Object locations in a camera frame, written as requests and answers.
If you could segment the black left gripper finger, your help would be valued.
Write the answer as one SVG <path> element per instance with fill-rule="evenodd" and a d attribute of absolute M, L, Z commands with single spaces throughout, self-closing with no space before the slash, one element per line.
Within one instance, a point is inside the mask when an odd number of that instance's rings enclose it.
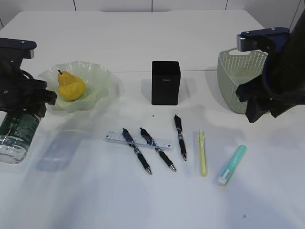
<path fill-rule="evenodd" d="M 35 115 L 40 118 L 45 116 L 47 110 L 45 103 L 26 103 L 23 107 L 27 114 Z"/>
<path fill-rule="evenodd" d="M 57 94 L 54 91 L 44 90 L 43 91 L 43 100 L 49 105 L 55 105 L 57 100 Z"/>

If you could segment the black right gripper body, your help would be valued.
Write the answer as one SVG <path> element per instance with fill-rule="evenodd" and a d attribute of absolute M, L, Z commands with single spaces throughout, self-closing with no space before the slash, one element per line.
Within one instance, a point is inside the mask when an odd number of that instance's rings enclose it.
<path fill-rule="evenodd" d="M 276 118 L 305 103 L 305 32 L 290 32 L 280 53 L 267 53 L 263 71 L 236 90 L 240 102 L 264 98 L 272 102 L 268 112 Z"/>

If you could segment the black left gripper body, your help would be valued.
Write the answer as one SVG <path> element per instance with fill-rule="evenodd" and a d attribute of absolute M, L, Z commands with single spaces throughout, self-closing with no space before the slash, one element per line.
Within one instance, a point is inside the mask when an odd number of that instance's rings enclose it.
<path fill-rule="evenodd" d="M 34 79 L 28 72 L 4 58 L 0 59 L 0 110 L 27 109 L 46 104 L 46 82 Z"/>

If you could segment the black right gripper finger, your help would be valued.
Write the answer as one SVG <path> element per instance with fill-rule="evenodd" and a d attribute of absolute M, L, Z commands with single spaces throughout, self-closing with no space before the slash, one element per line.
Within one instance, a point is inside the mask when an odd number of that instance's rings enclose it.
<path fill-rule="evenodd" d="M 264 98 L 250 98 L 247 101 L 245 115 L 250 123 L 256 122 L 262 115 L 272 109 L 272 102 Z"/>

